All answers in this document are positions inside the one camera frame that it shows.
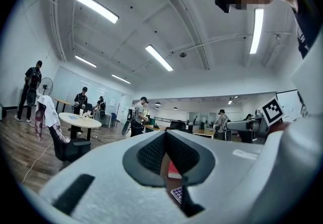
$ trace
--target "office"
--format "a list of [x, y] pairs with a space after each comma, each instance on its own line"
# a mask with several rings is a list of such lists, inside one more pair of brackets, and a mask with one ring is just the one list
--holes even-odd
[[[92, 3], [104, 12], [90, 8]], [[214, 0], [17, 0], [0, 53], [0, 103], [7, 110], [0, 126], [17, 182], [23, 182], [47, 148], [24, 186], [38, 193], [65, 166], [50, 146], [48, 129], [43, 128], [41, 141], [37, 138], [36, 108], [30, 123], [24, 122], [29, 120], [25, 108], [21, 121], [15, 120], [25, 73], [38, 61], [42, 78], [52, 81], [48, 95], [58, 115], [72, 114], [75, 96], [84, 87], [92, 107], [103, 97], [107, 115], [99, 122], [108, 127], [82, 126], [83, 133], [77, 134], [87, 139], [86, 129], [92, 129], [91, 151], [79, 159], [83, 162], [87, 155], [110, 146], [105, 143], [117, 146], [130, 140], [130, 133], [122, 135], [122, 127], [128, 109], [142, 97], [149, 100], [144, 109], [151, 117], [184, 122], [196, 118], [199, 124], [205, 118], [210, 125], [221, 109], [232, 121], [241, 121], [248, 114], [255, 117], [255, 110], [277, 92], [299, 89], [292, 75], [303, 59], [291, 6], [275, 0], [262, 16], [259, 43], [250, 54], [258, 22], [255, 10], [232, 9], [225, 14]], [[59, 102], [56, 108], [55, 99], [66, 103]], [[62, 134], [70, 138], [73, 124], [60, 121]], [[181, 216], [175, 209], [172, 212]]]

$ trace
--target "black t-shirt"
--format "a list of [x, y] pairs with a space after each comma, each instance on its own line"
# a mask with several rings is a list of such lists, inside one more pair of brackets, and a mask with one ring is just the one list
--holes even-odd
[[322, 0], [297, 0], [298, 12], [295, 13], [297, 22], [297, 39], [299, 51], [304, 58], [312, 45], [322, 25]]
[[75, 102], [77, 101], [83, 101], [83, 104], [87, 104], [87, 96], [86, 95], [82, 95], [82, 93], [79, 93], [76, 95], [75, 99], [74, 99]]
[[[26, 77], [27, 78], [29, 78], [30, 77], [30, 75], [32, 74], [32, 72], [33, 72], [33, 67], [30, 67], [29, 69], [28, 69], [28, 71], [25, 73], [25, 75], [26, 75]], [[37, 67], [35, 67], [35, 72], [37, 72], [37, 73], [39, 73], [40, 72], [40, 69], [39, 68], [37, 68]], [[39, 83], [41, 82], [41, 73], [39, 74]]]

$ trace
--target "ceiling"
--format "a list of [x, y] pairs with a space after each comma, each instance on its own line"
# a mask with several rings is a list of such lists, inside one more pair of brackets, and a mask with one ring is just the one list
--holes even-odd
[[[64, 60], [73, 61], [77, 54], [96, 64], [96, 71], [131, 82], [167, 73], [145, 50], [149, 44], [171, 65], [172, 74], [219, 65], [272, 67], [294, 28], [289, 6], [275, 1], [265, 8], [257, 54], [249, 55], [253, 10], [225, 14], [214, 0], [95, 0], [120, 17], [113, 24], [78, 1], [62, 1], [60, 15], [73, 15], [59, 19]], [[179, 57], [182, 51], [185, 58]]]

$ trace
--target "pants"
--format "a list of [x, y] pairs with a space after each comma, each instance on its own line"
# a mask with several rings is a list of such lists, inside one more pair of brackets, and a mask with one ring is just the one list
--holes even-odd
[[244, 143], [252, 143], [252, 132], [239, 132], [241, 141]]
[[[79, 107], [76, 107], [75, 109], [74, 109], [74, 112], [73, 112], [74, 114], [76, 114], [76, 115], [79, 115], [80, 114], [80, 108]], [[82, 129], [81, 129], [81, 127], [78, 127], [78, 126], [74, 126], [74, 125], [72, 125], [71, 126], [71, 128], [73, 129], [73, 130], [76, 130], [77, 132], [82, 132]]]
[[[29, 89], [29, 86], [27, 84], [25, 84], [24, 89], [22, 91], [22, 95], [21, 95], [21, 100], [20, 100], [20, 104], [18, 107], [18, 118], [21, 119], [21, 114], [22, 114], [22, 110], [24, 108], [24, 104], [27, 98], [27, 91]], [[31, 107], [27, 107], [27, 119], [30, 119], [31, 116]]]
[[143, 126], [140, 123], [137, 123], [136, 121], [131, 123], [131, 136], [134, 137], [136, 135], [142, 134]]
[[231, 132], [227, 132], [227, 139], [226, 139], [226, 133], [223, 132], [223, 133], [219, 133], [219, 139], [220, 140], [227, 140], [227, 141], [231, 141]]

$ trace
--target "railing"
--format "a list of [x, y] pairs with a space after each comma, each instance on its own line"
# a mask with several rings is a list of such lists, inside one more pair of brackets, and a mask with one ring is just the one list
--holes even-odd
[[174, 119], [167, 119], [167, 118], [160, 118], [160, 117], [155, 117], [155, 120], [166, 122], [166, 123], [171, 123], [172, 121], [178, 121], [178, 120], [174, 120]]

